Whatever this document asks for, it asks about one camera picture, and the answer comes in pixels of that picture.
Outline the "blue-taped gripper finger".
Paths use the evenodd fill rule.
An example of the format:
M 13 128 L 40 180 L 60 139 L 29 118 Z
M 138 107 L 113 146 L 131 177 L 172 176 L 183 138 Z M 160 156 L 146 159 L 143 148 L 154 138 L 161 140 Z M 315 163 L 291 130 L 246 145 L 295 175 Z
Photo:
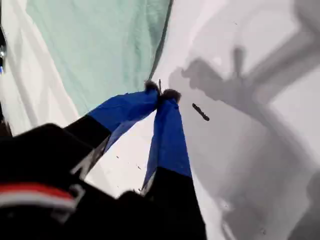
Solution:
M 144 90 L 116 95 L 64 129 L 91 150 L 72 170 L 83 180 L 102 155 L 133 125 L 156 110 L 161 91 L 148 80 Z
M 160 96 L 143 191 L 154 207 L 155 227 L 162 239 L 205 240 L 206 226 L 192 178 L 180 98 L 173 89 Z

